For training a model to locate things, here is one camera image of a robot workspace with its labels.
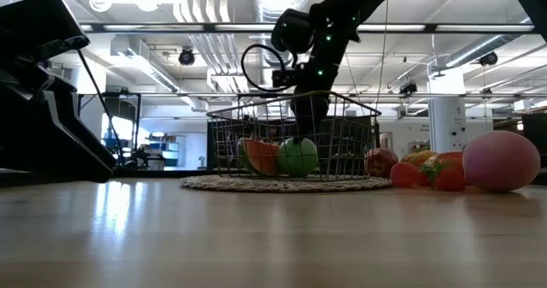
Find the robotic arm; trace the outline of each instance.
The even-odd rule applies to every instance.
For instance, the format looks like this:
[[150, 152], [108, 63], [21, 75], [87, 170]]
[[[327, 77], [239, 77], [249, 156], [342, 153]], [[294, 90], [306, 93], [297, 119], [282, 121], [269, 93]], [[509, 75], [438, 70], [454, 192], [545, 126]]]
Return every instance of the robotic arm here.
[[[330, 91], [350, 41], [360, 42], [357, 27], [385, 0], [325, 0], [309, 14], [288, 9], [272, 33], [276, 50], [294, 56], [310, 48], [309, 62], [292, 70], [273, 72], [273, 87], [295, 86], [295, 93]], [[547, 39], [547, 0], [519, 0], [539, 32]], [[328, 112], [327, 97], [298, 98], [291, 102], [300, 133], [307, 134]]]

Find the round woven mat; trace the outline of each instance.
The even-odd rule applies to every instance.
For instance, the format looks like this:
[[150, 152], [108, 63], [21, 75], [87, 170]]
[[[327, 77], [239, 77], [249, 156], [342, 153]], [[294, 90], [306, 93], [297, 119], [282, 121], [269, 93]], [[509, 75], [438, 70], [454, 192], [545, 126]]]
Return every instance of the round woven mat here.
[[188, 177], [180, 180], [180, 186], [188, 189], [208, 191], [246, 191], [246, 192], [337, 192], [337, 191], [366, 191], [383, 189], [391, 186], [391, 180], [383, 178], [307, 182], [292, 180], [268, 180], [229, 178], [227, 176]]

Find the green apple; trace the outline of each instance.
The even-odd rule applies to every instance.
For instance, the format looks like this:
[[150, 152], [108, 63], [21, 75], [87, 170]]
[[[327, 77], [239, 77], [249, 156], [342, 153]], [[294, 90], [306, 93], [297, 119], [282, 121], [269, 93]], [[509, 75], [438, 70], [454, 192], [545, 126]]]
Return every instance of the green apple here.
[[314, 172], [319, 163], [317, 147], [307, 138], [289, 138], [279, 147], [277, 161], [281, 172], [290, 177], [306, 177]]

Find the metal wire basket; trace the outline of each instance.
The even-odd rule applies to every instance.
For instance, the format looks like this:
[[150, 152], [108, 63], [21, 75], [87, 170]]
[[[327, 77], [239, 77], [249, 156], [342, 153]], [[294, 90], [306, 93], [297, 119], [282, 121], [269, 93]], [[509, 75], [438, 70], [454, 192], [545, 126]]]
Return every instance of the metal wire basket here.
[[[258, 97], [272, 97], [255, 103]], [[327, 117], [301, 129], [289, 103], [330, 99]], [[255, 179], [337, 181], [367, 179], [367, 154], [379, 140], [374, 117], [381, 113], [331, 91], [240, 95], [229, 109], [209, 112], [220, 175]]]

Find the watermelon slice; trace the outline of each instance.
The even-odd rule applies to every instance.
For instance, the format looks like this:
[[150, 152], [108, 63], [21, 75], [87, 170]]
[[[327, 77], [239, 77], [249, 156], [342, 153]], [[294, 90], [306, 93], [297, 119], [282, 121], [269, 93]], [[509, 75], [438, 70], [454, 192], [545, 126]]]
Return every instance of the watermelon slice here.
[[245, 153], [245, 143], [244, 141], [249, 138], [240, 138], [238, 141], [238, 160], [239, 163], [241, 163], [241, 166], [243, 166], [246, 170], [248, 170], [251, 173], [254, 174], [261, 174], [259, 171], [257, 171], [255, 168], [253, 168], [252, 165], [250, 165], [249, 157]]
[[[254, 139], [246, 138], [240, 140], [244, 143], [243, 152], [245, 158], [249, 162], [248, 168], [252, 173], [258, 173], [266, 176], [278, 176], [279, 167], [277, 165], [277, 153], [279, 151], [279, 145], [263, 143], [255, 141]], [[241, 161], [241, 164], [246, 168], [245, 160]]]

